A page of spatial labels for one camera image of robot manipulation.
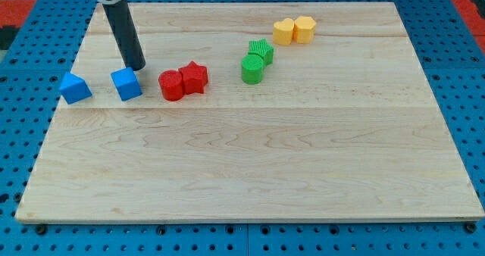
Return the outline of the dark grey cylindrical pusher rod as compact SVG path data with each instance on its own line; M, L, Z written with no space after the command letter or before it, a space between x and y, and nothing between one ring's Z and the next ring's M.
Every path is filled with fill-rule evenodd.
M131 67L133 70L143 69L146 60L127 0L103 5L103 9L125 67Z

